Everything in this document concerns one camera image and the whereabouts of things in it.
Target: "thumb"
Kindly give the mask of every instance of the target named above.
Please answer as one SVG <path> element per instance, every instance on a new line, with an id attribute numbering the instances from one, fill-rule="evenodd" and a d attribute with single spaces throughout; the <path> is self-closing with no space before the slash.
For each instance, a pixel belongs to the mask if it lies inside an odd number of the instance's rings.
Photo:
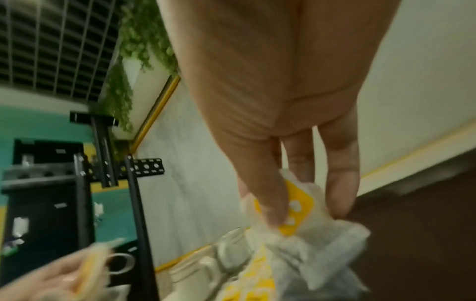
<path id="1" fill-rule="evenodd" d="M 260 203 L 266 223 L 270 226 L 283 224 L 288 213 L 288 192 L 270 148 L 270 141 L 219 144 L 232 162 L 238 182 L 242 181 Z M 245 191 L 240 189 L 241 197 L 244 197 Z"/>

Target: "black metal bar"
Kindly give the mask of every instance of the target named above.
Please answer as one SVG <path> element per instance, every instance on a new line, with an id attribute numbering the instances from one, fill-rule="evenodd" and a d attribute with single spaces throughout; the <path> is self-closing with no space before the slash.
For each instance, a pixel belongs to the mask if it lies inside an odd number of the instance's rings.
<path id="1" fill-rule="evenodd" d="M 96 144 L 96 156 L 100 168 L 99 180 L 101 181 L 101 186 L 103 188 L 117 186 L 118 179 L 116 177 L 116 171 L 114 170 L 108 127 L 102 120 L 102 116 L 96 115 L 91 116 L 91 126 L 93 127 L 94 142 Z"/>
<path id="2" fill-rule="evenodd" d="M 154 264 L 152 261 L 152 252 L 150 250 L 149 235 L 147 234 L 147 225 L 145 222 L 144 208 L 140 197 L 139 183 L 135 173 L 134 161 L 132 155 L 126 155 L 124 158 L 127 168 L 127 178 L 129 180 L 130 200 L 132 211 L 134 213 L 135 228 L 137 231 L 137 248 L 139 253 L 140 275 L 144 286 L 145 297 L 147 301 L 158 301 L 159 292 L 155 280 Z"/>
<path id="3" fill-rule="evenodd" d="M 83 249 L 96 241 L 94 234 L 93 201 L 89 182 L 89 162 L 84 154 L 74 155 L 76 172 L 76 203 L 78 218 L 79 248 Z"/>

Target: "baseboard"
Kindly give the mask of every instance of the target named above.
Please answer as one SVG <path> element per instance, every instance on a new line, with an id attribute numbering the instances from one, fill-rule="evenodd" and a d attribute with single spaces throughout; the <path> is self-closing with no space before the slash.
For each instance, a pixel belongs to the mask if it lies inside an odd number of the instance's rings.
<path id="1" fill-rule="evenodd" d="M 354 210 L 476 169 L 476 122 L 361 179 Z"/>

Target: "white mug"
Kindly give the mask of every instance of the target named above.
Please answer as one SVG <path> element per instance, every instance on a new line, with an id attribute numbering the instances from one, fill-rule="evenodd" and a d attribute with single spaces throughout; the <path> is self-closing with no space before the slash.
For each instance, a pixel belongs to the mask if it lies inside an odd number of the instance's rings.
<path id="1" fill-rule="evenodd" d="M 214 253 L 213 247 L 207 246 L 169 270 L 180 301 L 204 301 L 220 284 L 222 273 Z"/>
<path id="2" fill-rule="evenodd" d="M 250 249 L 243 228 L 236 228 L 223 235 L 217 242 L 218 259 L 223 268 L 233 271 L 250 257 Z"/>

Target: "gold trim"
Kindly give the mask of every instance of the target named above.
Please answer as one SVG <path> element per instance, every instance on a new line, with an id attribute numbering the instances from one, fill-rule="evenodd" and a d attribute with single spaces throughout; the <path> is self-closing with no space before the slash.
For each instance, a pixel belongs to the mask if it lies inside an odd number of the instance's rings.
<path id="1" fill-rule="evenodd" d="M 131 144 L 130 152 L 132 154 L 134 154 L 137 151 L 137 149 L 139 148 L 140 143 L 142 142 L 142 140 L 144 140 L 145 135 L 150 130 L 150 127 L 152 126 L 154 121 L 159 116 L 160 112 L 164 108 L 167 101 L 169 101 L 172 93 L 175 91 L 178 84 L 180 83 L 180 80 L 181 80 L 180 76 L 174 77 L 174 79 L 172 80 L 172 82 L 170 83 L 168 88 L 166 89 L 162 99 L 159 101 L 159 104 L 153 109 L 152 114 L 145 121 L 144 126 L 140 129 L 140 132 L 136 135 L 136 138 L 134 139 L 134 141 Z"/>

